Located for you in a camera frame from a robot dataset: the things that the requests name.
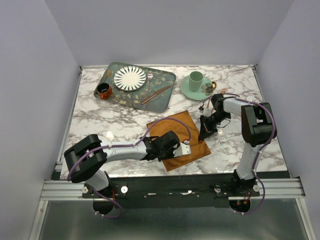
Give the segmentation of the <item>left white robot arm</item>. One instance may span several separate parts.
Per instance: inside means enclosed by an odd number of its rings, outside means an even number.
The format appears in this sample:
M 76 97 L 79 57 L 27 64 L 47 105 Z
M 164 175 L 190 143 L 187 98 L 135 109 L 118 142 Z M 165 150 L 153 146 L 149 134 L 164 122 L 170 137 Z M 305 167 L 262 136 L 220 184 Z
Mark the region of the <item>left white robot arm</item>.
M 167 160 L 178 156 L 179 137 L 169 131 L 162 136 L 144 136 L 136 141 L 108 142 L 102 146 L 97 134 L 90 134 L 64 152 L 67 180 L 85 182 L 101 198 L 112 189 L 110 177 L 101 167 L 122 160 Z

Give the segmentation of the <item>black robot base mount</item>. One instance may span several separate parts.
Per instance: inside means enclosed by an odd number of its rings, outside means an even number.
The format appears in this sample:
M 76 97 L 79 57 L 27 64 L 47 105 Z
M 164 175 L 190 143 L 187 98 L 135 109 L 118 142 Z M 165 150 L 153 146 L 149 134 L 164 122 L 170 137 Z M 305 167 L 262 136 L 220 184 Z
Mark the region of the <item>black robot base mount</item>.
M 241 201 L 260 196 L 254 190 L 254 180 L 237 181 L 232 173 L 113 177 L 109 186 L 97 193 L 89 189 L 86 199 L 94 203 L 103 202 L 111 207 L 107 198 L 119 203 L 124 209 L 141 208 L 228 208 L 231 198 Z

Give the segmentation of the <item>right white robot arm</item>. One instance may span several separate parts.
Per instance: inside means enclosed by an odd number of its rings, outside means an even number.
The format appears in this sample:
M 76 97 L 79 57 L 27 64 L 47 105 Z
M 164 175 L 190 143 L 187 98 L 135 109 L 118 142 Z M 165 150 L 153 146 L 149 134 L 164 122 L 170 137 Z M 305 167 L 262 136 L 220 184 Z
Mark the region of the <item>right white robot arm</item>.
M 240 163 L 233 173 L 230 191 L 241 196 L 248 190 L 248 184 L 257 180 L 256 169 L 261 154 L 277 136 L 277 127 L 271 105 L 268 102 L 253 102 L 240 99 L 237 94 L 217 93 L 208 98 L 213 109 L 202 104 L 199 107 L 200 132 L 198 141 L 218 132 L 221 123 L 230 120 L 231 115 L 241 118 L 241 134 L 244 139 L 244 150 Z

